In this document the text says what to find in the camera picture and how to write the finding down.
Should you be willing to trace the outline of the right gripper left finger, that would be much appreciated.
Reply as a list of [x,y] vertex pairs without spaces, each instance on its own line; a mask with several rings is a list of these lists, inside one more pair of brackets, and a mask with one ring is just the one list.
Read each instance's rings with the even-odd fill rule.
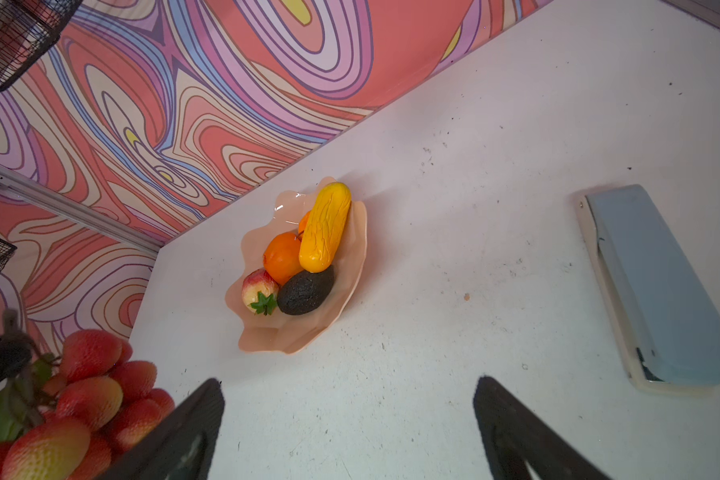
[[215,378],[207,379],[99,477],[113,480],[207,479],[224,407],[221,383]]

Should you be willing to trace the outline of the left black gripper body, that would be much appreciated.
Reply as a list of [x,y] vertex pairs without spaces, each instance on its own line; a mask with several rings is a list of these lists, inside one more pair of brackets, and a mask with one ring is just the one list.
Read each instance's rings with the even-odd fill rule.
[[32,339],[19,327],[18,311],[6,309],[2,315],[4,332],[0,335],[0,383],[18,375],[33,352]]

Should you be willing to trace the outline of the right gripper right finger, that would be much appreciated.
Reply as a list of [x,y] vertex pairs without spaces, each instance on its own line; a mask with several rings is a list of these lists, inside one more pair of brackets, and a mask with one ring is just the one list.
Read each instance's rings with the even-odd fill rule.
[[495,479],[605,479],[495,378],[478,380],[473,409]]

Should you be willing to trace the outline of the red yellow fake strawberry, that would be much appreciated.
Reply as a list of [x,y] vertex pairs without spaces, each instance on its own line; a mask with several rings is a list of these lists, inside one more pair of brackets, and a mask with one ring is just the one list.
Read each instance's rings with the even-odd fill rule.
[[244,306],[255,315],[269,316],[277,308],[280,285],[265,268],[248,275],[242,285],[241,299]]

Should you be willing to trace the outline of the dark fake avocado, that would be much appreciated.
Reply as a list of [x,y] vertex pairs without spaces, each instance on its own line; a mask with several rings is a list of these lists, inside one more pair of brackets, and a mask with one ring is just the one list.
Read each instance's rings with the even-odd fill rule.
[[293,276],[278,293],[278,308],[287,315],[298,316],[322,305],[335,283],[334,266],[319,273],[306,270]]

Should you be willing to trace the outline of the large orange fake fruit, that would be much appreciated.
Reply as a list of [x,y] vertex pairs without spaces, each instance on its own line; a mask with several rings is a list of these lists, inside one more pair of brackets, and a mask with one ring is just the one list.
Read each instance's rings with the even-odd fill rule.
[[284,285],[303,270],[299,260],[300,247],[301,240],[293,232],[277,235],[267,246],[262,257],[263,266],[279,285]]

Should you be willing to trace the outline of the small orange fake tangerine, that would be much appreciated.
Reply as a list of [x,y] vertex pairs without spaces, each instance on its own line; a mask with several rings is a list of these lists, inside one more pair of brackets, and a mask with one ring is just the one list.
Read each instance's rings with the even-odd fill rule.
[[297,237],[301,239],[303,237],[303,234],[306,230],[309,218],[310,218],[311,212],[308,211],[300,220],[297,228]]

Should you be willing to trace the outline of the yellow fake corn cob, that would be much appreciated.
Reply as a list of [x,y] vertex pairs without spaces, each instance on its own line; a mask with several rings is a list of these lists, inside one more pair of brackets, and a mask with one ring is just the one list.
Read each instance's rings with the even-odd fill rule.
[[301,239],[299,261],[304,270],[320,273],[333,263],[351,205],[352,194],[344,183],[332,182],[320,190]]

